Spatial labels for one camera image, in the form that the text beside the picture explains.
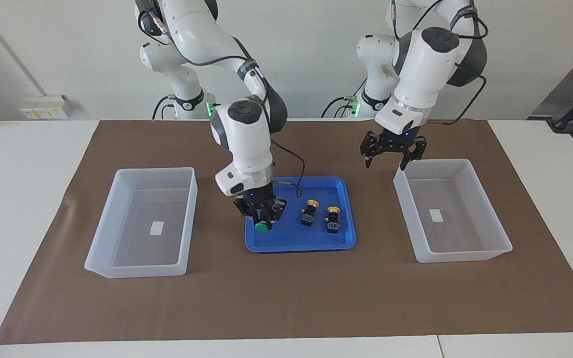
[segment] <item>green button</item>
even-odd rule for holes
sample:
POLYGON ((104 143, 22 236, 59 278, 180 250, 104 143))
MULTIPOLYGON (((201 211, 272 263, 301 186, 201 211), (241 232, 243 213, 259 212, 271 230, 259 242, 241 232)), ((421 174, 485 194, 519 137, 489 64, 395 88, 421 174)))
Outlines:
POLYGON ((259 233, 267 233, 269 231, 269 227, 267 226, 266 222, 259 222, 259 223, 255 224, 255 229, 259 233))

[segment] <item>black device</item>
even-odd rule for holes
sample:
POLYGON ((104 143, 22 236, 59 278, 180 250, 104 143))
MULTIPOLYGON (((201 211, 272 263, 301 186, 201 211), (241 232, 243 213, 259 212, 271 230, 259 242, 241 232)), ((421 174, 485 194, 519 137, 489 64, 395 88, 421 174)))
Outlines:
POLYGON ((427 143, 423 136, 417 136, 419 128, 412 128, 403 134, 395 134, 388 129, 384 129, 379 136, 373 132, 368 132, 360 146, 362 156, 366 157, 366 168, 371 167, 375 156, 386 152, 404 155, 399 166, 401 170, 405 170, 409 162, 420 160, 423 157, 423 152, 426 150, 427 143))
POLYGON ((315 219, 315 211, 319 206, 320 204, 317 201, 307 201, 306 208, 302 209, 302 217, 300 217, 300 223, 302 225, 311 226, 313 224, 313 220, 315 219))
POLYGON ((331 206, 328 208, 327 220, 327 233, 337 234, 339 233, 339 208, 331 206))
POLYGON ((266 233, 280 220, 287 201, 276 197, 273 185, 269 184, 236 195, 234 204, 243 215, 253 219, 257 231, 266 233))

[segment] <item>white label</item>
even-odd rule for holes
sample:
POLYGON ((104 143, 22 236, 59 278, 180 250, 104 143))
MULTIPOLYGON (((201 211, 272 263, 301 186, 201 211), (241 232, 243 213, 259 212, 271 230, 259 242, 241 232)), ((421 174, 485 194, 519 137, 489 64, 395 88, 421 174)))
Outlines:
POLYGON ((163 233, 163 226, 165 226, 164 221, 152 222, 152 229, 150 229, 150 235, 161 235, 163 233))
POLYGON ((430 217, 432 217, 432 222, 444 222, 444 217, 439 209, 430 209, 430 217))

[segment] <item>wall outlet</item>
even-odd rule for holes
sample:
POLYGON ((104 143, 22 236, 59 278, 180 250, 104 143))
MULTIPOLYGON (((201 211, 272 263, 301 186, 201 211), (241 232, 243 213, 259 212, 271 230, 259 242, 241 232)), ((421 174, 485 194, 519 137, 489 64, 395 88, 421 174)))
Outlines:
POLYGON ((19 110, 26 119, 69 119, 73 109, 65 95, 20 98, 19 110))
POLYGON ((25 119, 32 120, 41 118, 41 116, 39 116, 39 113, 34 111, 35 104, 36 104, 35 102, 25 102, 19 106, 19 110, 21 111, 21 113, 23 113, 25 119))

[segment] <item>plastic tray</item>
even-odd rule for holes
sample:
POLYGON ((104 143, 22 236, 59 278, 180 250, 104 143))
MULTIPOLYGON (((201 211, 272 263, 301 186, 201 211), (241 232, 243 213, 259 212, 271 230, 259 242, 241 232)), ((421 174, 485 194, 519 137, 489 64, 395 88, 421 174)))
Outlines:
MULTIPOLYGON (((277 181, 296 183, 298 178, 276 178, 277 181)), ((275 195, 285 199, 286 209, 280 221, 268 233, 259 233, 253 220, 246 218, 245 245, 252 252, 301 252, 346 250, 355 245, 353 213, 348 201, 346 183, 339 177, 304 177, 300 184, 302 197, 295 197, 291 185, 274 185, 275 195), (314 199, 320 203, 311 227, 302 225, 300 218, 306 202, 314 199), (327 233, 327 208, 340 209, 339 233, 327 233)))
POLYGON ((197 193, 193 168, 118 170, 86 269, 107 278, 185 274, 197 193))
POLYGON ((467 159, 412 162, 395 190, 417 261, 482 261, 512 244, 467 159))

